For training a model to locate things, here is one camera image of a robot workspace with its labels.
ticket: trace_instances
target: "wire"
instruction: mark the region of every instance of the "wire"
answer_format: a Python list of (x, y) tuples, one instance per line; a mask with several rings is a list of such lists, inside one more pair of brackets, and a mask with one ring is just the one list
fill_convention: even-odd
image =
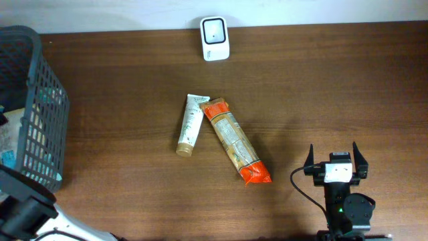
[(296, 170), (292, 171), (292, 173), (290, 174), (290, 181), (291, 181), (293, 187), (296, 188), (296, 190), (298, 192), (300, 192), (300, 194), (302, 194), (304, 197), (306, 197), (309, 201), (311, 201), (312, 203), (314, 203), (315, 205), (317, 205), (322, 210), (322, 213), (324, 214), (324, 216), (326, 216), (327, 228), (328, 228), (328, 231), (330, 232), (330, 239), (329, 240), (332, 240), (334, 237), (333, 237), (333, 232), (332, 232), (332, 230), (330, 228), (330, 220), (328, 219), (327, 211), (324, 209), (323, 206), (321, 206), (321, 204), (319, 204), (317, 201), (313, 200), (310, 196), (308, 196), (306, 193), (304, 193), (299, 187), (297, 187), (297, 185), (293, 181), (293, 175), (296, 172), (301, 171), (301, 170), (306, 169), (306, 168), (320, 167), (320, 166), (321, 166), (321, 164), (310, 165), (310, 166), (307, 166), (307, 167), (299, 167)]
[(54, 230), (54, 231), (50, 231), (50, 232), (47, 232), (45, 234), (42, 234), (41, 236), (37, 237), (34, 241), (40, 241), (40, 240), (46, 238), (49, 235), (55, 235), (55, 234), (67, 236), (68, 238), (73, 238), (74, 240), (78, 240), (78, 241), (86, 241), (85, 239), (79, 238), (79, 237), (77, 237), (77, 236), (75, 236), (73, 234), (69, 234), (69, 233), (66, 233), (66, 232), (58, 231), (58, 230)]

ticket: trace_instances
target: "tube cap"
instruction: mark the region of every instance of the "tube cap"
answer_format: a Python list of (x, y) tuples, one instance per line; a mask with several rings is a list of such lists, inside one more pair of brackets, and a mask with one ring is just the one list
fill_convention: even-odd
[(192, 155), (193, 147), (187, 143), (179, 143), (177, 145), (177, 150), (175, 153), (179, 154), (182, 157), (190, 157)]

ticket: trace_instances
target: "blue item in basket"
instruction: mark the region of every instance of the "blue item in basket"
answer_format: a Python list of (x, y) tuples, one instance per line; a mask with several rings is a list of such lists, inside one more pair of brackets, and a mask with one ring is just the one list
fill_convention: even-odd
[(14, 169), (16, 165), (16, 157), (12, 150), (1, 154), (1, 162), (4, 166)]

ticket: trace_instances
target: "orange package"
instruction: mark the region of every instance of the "orange package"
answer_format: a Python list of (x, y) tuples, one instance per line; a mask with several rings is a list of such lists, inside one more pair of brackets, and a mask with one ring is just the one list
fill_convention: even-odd
[(270, 174), (248, 141), (223, 98), (200, 104), (232, 163), (248, 183), (270, 183)]

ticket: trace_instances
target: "wooden table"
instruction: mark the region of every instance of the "wooden table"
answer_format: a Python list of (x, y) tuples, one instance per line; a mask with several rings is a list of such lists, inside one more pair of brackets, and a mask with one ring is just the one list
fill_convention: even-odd
[[(71, 100), (65, 211), (129, 240), (290, 238), (326, 229), (290, 184), (356, 141), (377, 201), (371, 234), (428, 236), (428, 23), (245, 27), (231, 55), (202, 58), (199, 30), (43, 35)], [(204, 119), (175, 154), (186, 94), (224, 97), (271, 172), (244, 185)], [(324, 203), (303, 173), (296, 183)]]

